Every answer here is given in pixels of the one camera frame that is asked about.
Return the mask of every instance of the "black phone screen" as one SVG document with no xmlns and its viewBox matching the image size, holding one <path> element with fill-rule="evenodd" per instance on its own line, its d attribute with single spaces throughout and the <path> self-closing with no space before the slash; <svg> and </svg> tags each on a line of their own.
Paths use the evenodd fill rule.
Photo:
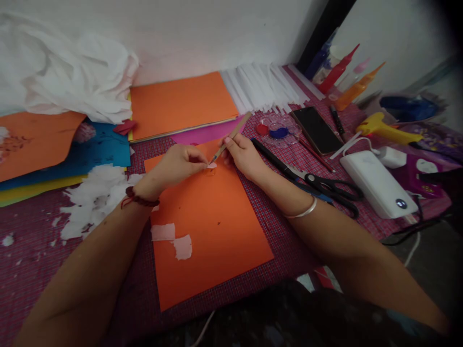
<svg viewBox="0 0 463 347">
<path fill-rule="evenodd" d="M 321 154 L 329 154 L 340 149 L 343 143 L 313 107 L 301 108 L 292 112 L 293 118 L 302 132 Z"/>
</svg>

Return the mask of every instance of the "scissors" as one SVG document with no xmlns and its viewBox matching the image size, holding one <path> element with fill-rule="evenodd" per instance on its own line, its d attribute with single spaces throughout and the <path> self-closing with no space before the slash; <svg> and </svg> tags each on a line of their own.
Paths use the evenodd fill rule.
<svg viewBox="0 0 463 347">
<path fill-rule="evenodd" d="M 355 184 L 341 180 L 331 180 L 327 178 L 318 177 L 312 173 L 308 173 L 307 171 L 300 171 L 294 165 L 285 165 L 290 169 L 292 173 L 303 179 L 305 183 L 307 183 L 309 186 L 318 190 L 320 193 L 332 198 L 338 204 L 344 206 L 349 211 L 351 211 L 354 215 L 354 219 L 358 217 L 358 208 L 353 203 L 348 201 L 360 201 L 364 197 L 362 190 Z M 336 185 L 347 186 L 350 189 L 352 189 L 354 194 L 351 194 L 348 191 L 337 187 Z"/>
<path fill-rule="evenodd" d="M 272 152 L 268 150 L 262 143 L 260 143 L 255 138 L 251 138 L 251 142 L 254 144 L 254 147 L 264 156 L 267 160 L 272 163 L 280 172 L 285 175 L 285 177 L 295 186 L 299 187 L 300 189 L 308 192 L 316 196 L 317 198 L 326 201 L 330 205 L 333 204 L 333 199 L 329 196 L 326 196 L 317 189 L 314 189 L 312 186 L 308 186 L 306 184 L 301 183 L 301 179 L 296 174 L 292 173 L 290 168 L 284 164 L 281 160 L 279 160 Z"/>
</svg>

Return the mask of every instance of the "red string bracelet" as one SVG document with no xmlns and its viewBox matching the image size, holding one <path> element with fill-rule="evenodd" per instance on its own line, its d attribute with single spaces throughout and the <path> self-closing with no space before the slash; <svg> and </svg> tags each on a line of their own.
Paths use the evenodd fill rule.
<svg viewBox="0 0 463 347">
<path fill-rule="evenodd" d="M 159 205 L 159 199 L 157 199 L 156 201 L 148 201 L 138 195 L 135 195 L 133 186 L 127 187 L 127 189 L 125 190 L 125 193 L 127 195 L 127 198 L 122 200 L 121 210 L 122 208 L 124 208 L 124 206 L 130 204 L 133 201 L 135 201 L 137 204 L 142 205 L 142 206 L 155 207 Z"/>
</svg>

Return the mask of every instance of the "checkered tablecloth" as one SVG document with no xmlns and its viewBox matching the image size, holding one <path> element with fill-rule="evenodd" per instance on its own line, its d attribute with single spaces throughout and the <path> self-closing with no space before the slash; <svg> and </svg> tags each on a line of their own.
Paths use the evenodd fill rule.
<svg viewBox="0 0 463 347">
<path fill-rule="evenodd" d="M 328 124 L 335 129 L 328 108 L 323 102 L 318 101 L 289 69 L 287 71 L 311 98 L 307 106 L 315 106 Z M 255 126 L 261 116 L 256 114 L 248 121 L 243 131 L 245 136 L 259 139 Z M 340 118 L 347 134 L 352 136 L 355 127 L 365 115 L 356 106 L 350 105 L 340 113 Z M 356 145 L 356 150 L 367 148 L 362 142 L 364 141 Z M 128 172 L 143 173 L 144 160 L 165 153 L 173 144 L 174 141 L 170 138 L 163 138 L 133 145 L 135 154 L 132 156 L 132 166 Z M 339 159 L 332 162 L 336 173 L 329 173 L 300 144 L 285 149 L 275 147 L 270 149 L 282 161 L 294 164 L 315 175 L 349 180 L 339 164 Z M 108 345 L 124 345 L 145 334 L 160 332 L 318 266 L 317 260 L 312 257 L 275 205 L 242 174 L 239 173 L 239 176 L 275 259 L 161 313 L 153 247 L 147 224 L 121 288 L 106 339 Z M 0 209 L 0 237 L 3 239 L 6 235 L 14 233 L 12 246 L 0 246 L 0 345 L 2 346 L 11 344 L 23 320 L 53 274 L 81 242 L 74 239 L 69 240 L 66 245 L 62 244 L 59 234 L 65 219 L 61 219 L 56 227 L 52 227 L 52 221 L 61 215 L 59 208 L 71 205 L 62 191 L 63 189 L 49 191 Z M 377 239 L 384 238 L 406 225 L 402 220 L 378 218 L 367 202 L 356 203 L 356 205 L 360 211 L 359 224 Z M 426 201 L 423 203 L 425 218 L 437 215 L 448 206 L 448 198 Z M 50 243 L 54 240 L 57 242 L 52 247 Z"/>
</svg>

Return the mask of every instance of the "orange construction paper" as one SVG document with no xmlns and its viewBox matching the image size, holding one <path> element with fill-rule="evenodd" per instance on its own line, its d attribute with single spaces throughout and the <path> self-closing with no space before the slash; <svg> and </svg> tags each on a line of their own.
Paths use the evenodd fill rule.
<svg viewBox="0 0 463 347">
<path fill-rule="evenodd" d="M 212 158 L 217 140 L 197 147 Z M 146 160 L 146 171 L 161 158 Z M 171 242 L 153 242 L 161 311 L 273 259 L 235 168 L 216 163 L 213 176 L 197 173 L 165 190 L 151 213 L 152 225 L 174 223 L 175 237 L 189 234 L 193 248 L 177 260 Z"/>
<path fill-rule="evenodd" d="M 0 117 L 0 127 L 10 132 L 0 145 L 0 182 L 64 161 L 85 117 L 73 111 L 56 115 L 20 112 Z"/>
<path fill-rule="evenodd" d="M 130 89 L 133 141 L 215 122 L 233 120 L 238 110 L 220 73 Z"/>
</svg>

